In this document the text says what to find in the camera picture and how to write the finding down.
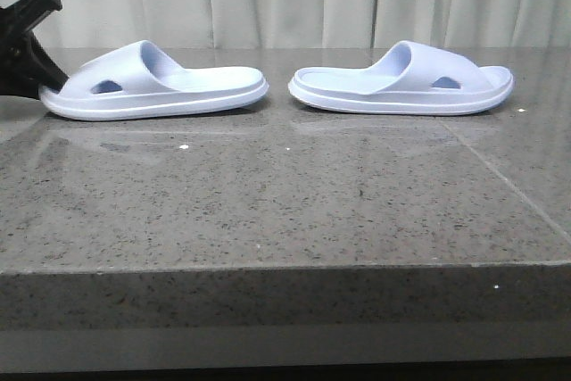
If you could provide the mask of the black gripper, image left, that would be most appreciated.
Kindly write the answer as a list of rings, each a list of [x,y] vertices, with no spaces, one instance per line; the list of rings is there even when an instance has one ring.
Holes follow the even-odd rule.
[[[1,8],[2,95],[39,99],[42,87],[59,92],[67,82],[68,75],[30,32],[61,9],[61,0],[19,0]]]

